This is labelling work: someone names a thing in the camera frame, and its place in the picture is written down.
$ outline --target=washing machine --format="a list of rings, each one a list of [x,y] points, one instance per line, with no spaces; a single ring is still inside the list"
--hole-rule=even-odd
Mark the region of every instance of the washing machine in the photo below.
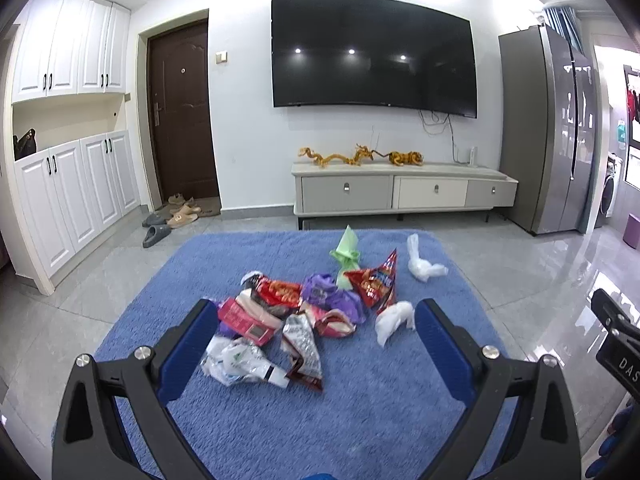
[[[613,153],[609,153],[596,227],[602,227],[605,218],[610,218],[613,215],[613,207],[616,203],[616,195],[620,185],[620,173],[622,173],[622,159]]]

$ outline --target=doorway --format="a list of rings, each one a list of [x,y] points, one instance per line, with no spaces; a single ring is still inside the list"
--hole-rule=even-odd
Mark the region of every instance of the doorway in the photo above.
[[[151,147],[162,200],[219,197],[207,87],[207,20],[149,38]]]

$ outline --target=curtain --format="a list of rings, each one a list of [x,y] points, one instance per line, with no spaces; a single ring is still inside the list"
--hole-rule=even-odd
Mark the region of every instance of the curtain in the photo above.
[[[554,31],[571,43],[573,48],[584,54],[578,23],[575,18],[575,10],[572,7],[546,7],[545,16]]]

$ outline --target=tv cabinet drawer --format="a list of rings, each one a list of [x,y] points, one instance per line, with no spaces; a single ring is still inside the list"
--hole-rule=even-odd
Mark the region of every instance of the tv cabinet drawer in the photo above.
[[[376,211],[391,208],[393,177],[306,176],[302,178],[302,210],[308,213]]]
[[[510,207],[518,183],[511,180],[469,180],[466,207]]]
[[[398,209],[464,207],[466,178],[399,177]]]

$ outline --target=dragon toy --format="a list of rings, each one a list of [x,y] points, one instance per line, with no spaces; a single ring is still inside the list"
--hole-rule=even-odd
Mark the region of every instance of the dragon toy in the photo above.
[[[389,159],[394,166],[404,166],[405,164],[411,164],[413,166],[421,166],[422,165],[422,154],[419,152],[409,152],[409,153],[400,153],[400,152],[390,152],[386,155],[383,155],[376,150],[373,150],[373,153],[376,155],[382,156],[384,158]]]
[[[350,166],[359,166],[360,160],[362,158],[368,158],[373,160],[373,152],[367,146],[361,146],[356,144],[356,153],[353,155],[353,158],[349,158],[344,155],[340,155],[339,153],[332,153],[328,157],[324,157],[319,153],[314,152],[311,148],[300,148],[298,152],[298,156],[308,156],[314,160],[314,163],[320,166],[321,168],[325,168],[326,165],[334,160],[334,158],[338,158],[343,161],[345,164],[349,164]]]

